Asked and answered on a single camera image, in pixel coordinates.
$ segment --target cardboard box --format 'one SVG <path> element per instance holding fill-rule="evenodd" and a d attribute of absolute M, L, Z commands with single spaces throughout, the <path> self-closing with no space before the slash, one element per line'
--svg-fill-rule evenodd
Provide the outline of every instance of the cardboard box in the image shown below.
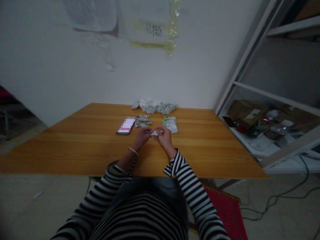
<path fill-rule="evenodd" d="M 245 131 L 251 128 L 268 111 L 269 107 L 255 101 L 234 100 L 228 110 L 229 116 Z"/>
<path fill-rule="evenodd" d="M 279 115 L 273 118 L 277 123 L 281 123 L 283 120 L 289 120 L 289 121 L 293 122 L 293 125 L 290 127 L 291 129 L 294 129 L 294 127 L 301 125 L 301 122 L 299 122 L 294 117 L 286 114 L 281 109 L 277 109 L 277 110 L 279 112 Z"/>
<path fill-rule="evenodd" d="M 285 104 L 281 107 L 281 110 L 284 111 L 285 113 L 287 113 L 288 115 L 294 117 L 295 119 L 297 119 L 299 122 L 303 123 L 303 124 L 307 124 L 310 123 L 312 121 L 315 121 L 317 119 L 319 119 L 318 116 L 303 111 L 300 108 L 296 108 L 293 106 L 290 106 L 288 104 Z"/>
<path fill-rule="evenodd" d="M 263 116 L 268 109 L 269 107 L 259 102 L 234 100 L 228 110 L 228 114 L 234 121 L 237 121 L 239 118 L 248 120 L 254 119 L 256 115 Z"/>
<path fill-rule="evenodd" d="M 308 0 L 297 15 L 295 22 L 320 15 L 320 1 Z"/>
<path fill-rule="evenodd" d="M 312 113 L 303 111 L 299 108 L 290 106 L 288 104 L 283 105 L 281 107 L 281 110 L 295 120 L 295 121 L 292 121 L 295 124 L 292 126 L 291 129 L 295 129 L 300 132 L 307 133 L 320 124 L 320 117 Z"/>

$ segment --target phone on shelf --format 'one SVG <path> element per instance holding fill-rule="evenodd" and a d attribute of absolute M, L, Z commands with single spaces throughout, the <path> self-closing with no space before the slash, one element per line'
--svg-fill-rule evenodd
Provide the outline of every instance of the phone on shelf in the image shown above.
<path fill-rule="evenodd" d="M 128 135 L 131 132 L 131 129 L 136 121 L 136 117 L 127 117 L 117 130 L 117 134 Z"/>
<path fill-rule="evenodd" d="M 238 128 L 238 124 L 231 117 L 222 117 L 223 121 L 229 126 L 229 128 Z"/>

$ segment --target black and white striped sleeve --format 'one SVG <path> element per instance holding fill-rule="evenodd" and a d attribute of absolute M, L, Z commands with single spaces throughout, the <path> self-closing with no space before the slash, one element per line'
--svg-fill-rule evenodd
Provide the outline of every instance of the black and white striped sleeve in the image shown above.
<path fill-rule="evenodd" d="M 131 174 L 126 174 L 123 169 L 116 166 L 116 163 L 117 161 L 109 164 L 105 175 L 90 190 L 74 214 L 51 239 L 85 240 L 90 238 L 121 184 L 129 181 L 132 177 Z"/>
<path fill-rule="evenodd" d="M 230 239 L 216 209 L 187 160 L 177 154 L 163 170 L 169 177 L 177 177 L 192 211 L 200 239 Z"/>

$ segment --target floor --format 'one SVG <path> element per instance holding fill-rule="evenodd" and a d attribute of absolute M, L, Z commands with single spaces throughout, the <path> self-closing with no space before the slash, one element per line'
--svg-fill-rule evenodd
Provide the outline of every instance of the floor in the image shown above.
<path fill-rule="evenodd" d="M 38 125 L 28 132 L 34 136 L 46 127 Z M 28 137 L 21 136 L 0 149 L 3 154 Z M 238 196 L 241 207 L 263 211 L 267 199 L 282 193 L 305 178 L 302 174 L 270 175 L 269 180 L 241 181 L 226 192 Z M 216 180 L 221 185 L 224 180 Z M 84 198 L 88 178 L 55 175 L 0 175 L 0 236 L 8 239 L 49 239 L 64 224 Z M 289 196 L 303 196 L 320 186 L 317 175 Z M 256 218 L 257 214 L 242 211 L 243 217 Z M 313 239 L 320 225 L 320 191 L 305 199 L 279 199 L 260 221 L 243 220 L 248 238 L 254 239 Z M 198 239 L 189 232 L 191 240 Z"/>

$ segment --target person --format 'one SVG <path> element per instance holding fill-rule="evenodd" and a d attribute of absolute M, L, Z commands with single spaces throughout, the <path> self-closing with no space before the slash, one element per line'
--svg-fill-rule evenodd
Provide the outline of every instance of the person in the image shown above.
<path fill-rule="evenodd" d="M 155 130 L 171 159 L 164 169 L 171 178 L 131 176 L 138 152 L 153 132 L 139 128 L 132 147 L 109 164 L 104 177 L 51 239 L 188 239 L 186 202 L 200 239 L 230 239 L 199 179 L 174 148 L 170 130 L 164 126 Z"/>

